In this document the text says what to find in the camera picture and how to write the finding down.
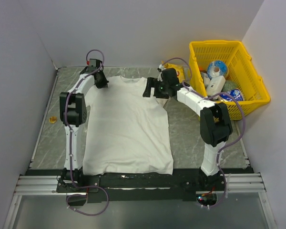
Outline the white t-shirt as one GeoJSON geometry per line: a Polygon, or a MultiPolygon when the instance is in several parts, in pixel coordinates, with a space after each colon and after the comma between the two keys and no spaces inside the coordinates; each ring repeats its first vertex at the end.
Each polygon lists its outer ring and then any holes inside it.
{"type": "Polygon", "coordinates": [[[155,97],[143,97],[146,83],[146,78],[113,76],[108,87],[87,92],[85,175],[172,174],[167,111],[155,97]]]}

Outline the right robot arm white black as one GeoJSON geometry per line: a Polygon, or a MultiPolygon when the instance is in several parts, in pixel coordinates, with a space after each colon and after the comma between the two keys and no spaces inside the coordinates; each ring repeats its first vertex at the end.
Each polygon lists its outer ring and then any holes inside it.
{"type": "Polygon", "coordinates": [[[215,103],[199,95],[185,81],[179,82],[174,68],[160,71],[158,78],[148,77],[143,97],[174,98],[200,117],[200,136],[204,141],[204,158],[199,168],[199,186],[210,190],[219,180],[220,159],[232,124],[224,103],[215,103]]]}

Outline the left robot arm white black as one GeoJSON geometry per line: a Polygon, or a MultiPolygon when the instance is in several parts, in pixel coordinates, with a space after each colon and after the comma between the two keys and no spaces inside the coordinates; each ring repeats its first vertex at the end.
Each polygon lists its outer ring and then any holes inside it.
{"type": "Polygon", "coordinates": [[[108,82],[103,73],[103,61],[89,59],[75,85],[67,92],[60,93],[60,119],[66,134],[66,157],[59,184],[75,192],[85,186],[82,160],[79,157],[83,128],[88,118],[85,96],[90,88],[105,88],[108,82]]]}

